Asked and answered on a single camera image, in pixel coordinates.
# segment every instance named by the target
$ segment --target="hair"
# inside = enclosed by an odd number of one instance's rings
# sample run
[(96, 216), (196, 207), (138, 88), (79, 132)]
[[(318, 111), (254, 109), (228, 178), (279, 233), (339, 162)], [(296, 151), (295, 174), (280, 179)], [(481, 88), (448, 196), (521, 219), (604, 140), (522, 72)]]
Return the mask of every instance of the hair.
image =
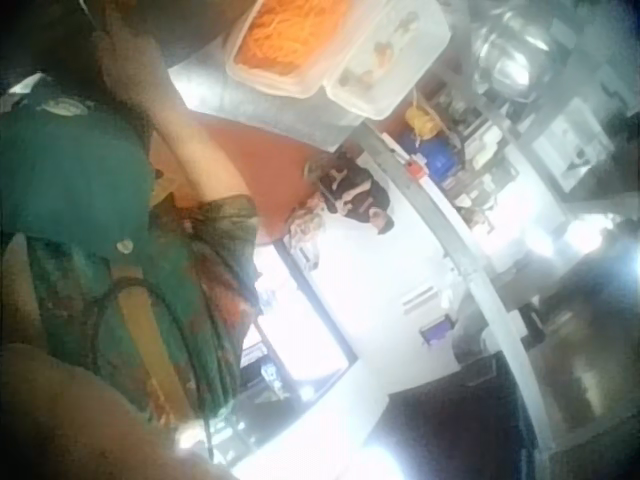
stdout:
[(387, 214), (387, 223), (385, 223), (384, 227), (380, 229), (380, 231), (378, 232), (378, 235), (386, 235), (391, 230), (393, 230), (393, 227), (395, 226), (396, 226), (396, 222), (394, 222), (393, 218), (391, 218), (391, 216)]

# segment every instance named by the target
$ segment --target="blue container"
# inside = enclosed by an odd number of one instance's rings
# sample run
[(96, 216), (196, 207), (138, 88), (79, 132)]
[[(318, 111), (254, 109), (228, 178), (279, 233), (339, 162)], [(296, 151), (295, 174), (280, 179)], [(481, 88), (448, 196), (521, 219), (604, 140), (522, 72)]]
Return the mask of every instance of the blue container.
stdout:
[(426, 167), (429, 177), (436, 183), (444, 183), (458, 166), (458, 159), (449, 143), (440, 137), (424, 140), (416, 148), (413, 132), (405, 133), (399, 142), (405, 152), (410, 155), (417, 153), (427, 159)]

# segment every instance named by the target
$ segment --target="metal bowl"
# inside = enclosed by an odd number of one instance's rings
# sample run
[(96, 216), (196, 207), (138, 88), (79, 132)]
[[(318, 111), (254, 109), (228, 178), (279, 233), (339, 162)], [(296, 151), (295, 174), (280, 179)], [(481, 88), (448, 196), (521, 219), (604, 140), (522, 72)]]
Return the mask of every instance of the metal bowl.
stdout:
[(474, 77), (511, 100), (530, 102), (555, 70), (556, 46), (550, 18), (530, 6), (492, 12), (473, 31)]

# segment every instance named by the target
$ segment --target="metal pole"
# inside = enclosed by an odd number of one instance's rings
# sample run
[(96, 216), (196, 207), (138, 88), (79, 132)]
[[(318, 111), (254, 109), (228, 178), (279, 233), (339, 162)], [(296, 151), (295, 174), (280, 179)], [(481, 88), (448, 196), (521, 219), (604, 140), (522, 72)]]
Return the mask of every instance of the metal pole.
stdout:
[(477, 256), (465, 244), (436, 202), (409, 175), (372, 126), (363, 123), (355, 129), (351, 138), (365, 149), (378, 167), (400, 189), (451, 257), (469, 286), (478, 308), (487, 319), (511, 368), (529, 412), (539, 448), (542, 452), (552, 451), (554, 443), (551, 424), (535, 373), (520, 337), (509, 320), (507, 310)]

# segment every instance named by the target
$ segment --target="shredded carrot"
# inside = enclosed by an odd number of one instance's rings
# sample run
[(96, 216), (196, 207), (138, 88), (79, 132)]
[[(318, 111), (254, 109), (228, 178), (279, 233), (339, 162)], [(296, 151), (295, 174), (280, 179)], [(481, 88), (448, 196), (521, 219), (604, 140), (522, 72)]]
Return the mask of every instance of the shredded carrot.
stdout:
[(326, 46), (351, 0), (265, 0), (245, 35), (236, 62), (289, 75)]

